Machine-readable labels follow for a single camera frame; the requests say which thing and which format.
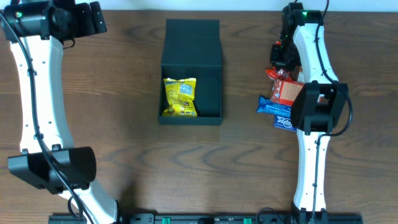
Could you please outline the yellow snack bag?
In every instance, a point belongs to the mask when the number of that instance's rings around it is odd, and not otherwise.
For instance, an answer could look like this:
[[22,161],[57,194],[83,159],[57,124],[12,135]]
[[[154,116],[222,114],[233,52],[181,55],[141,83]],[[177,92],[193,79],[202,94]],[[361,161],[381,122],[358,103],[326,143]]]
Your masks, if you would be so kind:
[[197,111],[193,102],[196,84],[196,78],[165,78],[165,93],[169,106],[162,112],[162,116],[196,117]]

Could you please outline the red dried fruit bag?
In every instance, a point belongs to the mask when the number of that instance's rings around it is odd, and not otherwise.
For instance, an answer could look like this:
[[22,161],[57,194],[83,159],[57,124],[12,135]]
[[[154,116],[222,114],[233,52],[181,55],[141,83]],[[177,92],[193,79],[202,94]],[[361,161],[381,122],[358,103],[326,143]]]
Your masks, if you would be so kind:
[[286,71],[284,68],[275,68],[266,70],[267,76],[272,80],[282,80],[285,82],[304,83],[302,67],[295,67],[292,71]]

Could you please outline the orange red cardboard box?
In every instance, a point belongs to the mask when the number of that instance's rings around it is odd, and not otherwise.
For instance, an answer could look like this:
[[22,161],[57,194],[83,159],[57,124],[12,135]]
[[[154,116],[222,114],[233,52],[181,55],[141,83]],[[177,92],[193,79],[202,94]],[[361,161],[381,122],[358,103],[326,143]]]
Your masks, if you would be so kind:
[[287,82],[276,80],[272,87],[270,100],[273,103],[292,106],[304,84],[299,82]]

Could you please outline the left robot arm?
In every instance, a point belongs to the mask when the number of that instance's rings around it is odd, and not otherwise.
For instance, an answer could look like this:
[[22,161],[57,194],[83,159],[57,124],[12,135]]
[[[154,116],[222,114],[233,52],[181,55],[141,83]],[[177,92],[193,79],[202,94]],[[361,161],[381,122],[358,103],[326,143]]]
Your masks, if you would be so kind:
[[19,74],[22,137],[9,172],[67,200],[69,215],[50,223],[117,223],[118,203],[96,180],[91,147],[75,147],[62,87],[65,42],[107,31],[99,2],[12,1],[1,11]]

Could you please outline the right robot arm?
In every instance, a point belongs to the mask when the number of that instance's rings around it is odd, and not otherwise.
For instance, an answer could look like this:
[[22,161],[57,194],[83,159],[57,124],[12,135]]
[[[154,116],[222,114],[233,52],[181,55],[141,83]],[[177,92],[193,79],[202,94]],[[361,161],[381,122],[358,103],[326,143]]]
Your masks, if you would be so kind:
[[295,1],[281,14],[280,44],[272,46],[270,63],[287,71],[302,67],[304,79],[290,114],[299,146],[290,222],[329,223],[323,194],[327,147],[344,106],[352,104],[347,85],[338,81],[328,58],[323,38],[326,13],[306,10]]

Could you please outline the black gift box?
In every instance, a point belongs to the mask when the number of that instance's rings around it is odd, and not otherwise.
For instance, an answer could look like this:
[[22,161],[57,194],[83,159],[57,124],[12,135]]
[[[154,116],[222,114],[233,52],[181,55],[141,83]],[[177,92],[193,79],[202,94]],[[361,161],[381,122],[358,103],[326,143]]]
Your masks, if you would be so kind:
[[160,82],[158,120],[166,125],[219,126],[223,121],[223,55],[220,22],[214,19],[167,19],[161,79],[196,78],[195,117],[163,116],[169,103]]

